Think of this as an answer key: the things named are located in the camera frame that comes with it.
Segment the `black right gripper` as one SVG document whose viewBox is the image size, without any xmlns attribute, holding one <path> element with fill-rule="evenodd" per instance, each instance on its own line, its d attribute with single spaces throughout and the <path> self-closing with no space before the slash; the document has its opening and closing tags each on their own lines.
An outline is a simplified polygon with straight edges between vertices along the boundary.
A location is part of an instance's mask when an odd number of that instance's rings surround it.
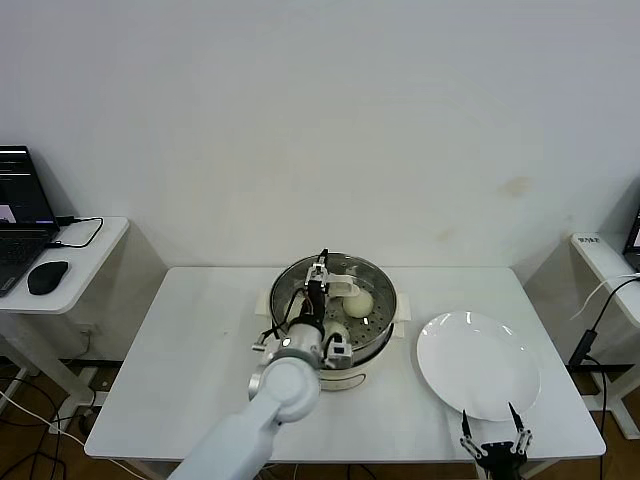
<svg viewBox="0 0 640 480">
<path fill-rule="evenodd" d="M 485 471 L 489 479 L 520 480 L 520 468 L 527 462 L 527 450 L 533 435 L 524 426 L 521 416 L 511 402 L 509 410 L 516 428 L 516 439 L 513 442 L 485 443 L 481 447 L 473 441 L 466 411 L 462 411 L 462 447 L 473 457 L 479 458 L 477 464 Z"/>
</svg>

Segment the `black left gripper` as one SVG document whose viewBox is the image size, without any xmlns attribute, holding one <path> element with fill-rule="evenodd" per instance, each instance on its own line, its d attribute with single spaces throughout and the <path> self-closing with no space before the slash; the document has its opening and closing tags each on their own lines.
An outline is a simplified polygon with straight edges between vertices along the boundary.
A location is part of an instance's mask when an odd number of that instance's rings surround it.
<svg viewBox="0 0 640 480">
<path fill-rule="evenodd" d="M 324 274 L 328 273 L 329 250 L 324 248 L 317 258 L 317 267 L 310 267 L 305 278 L 306 294 L 302 305 L 302 321 L 309 325 L 322 325 L 326 314 Z"/>
</svg>

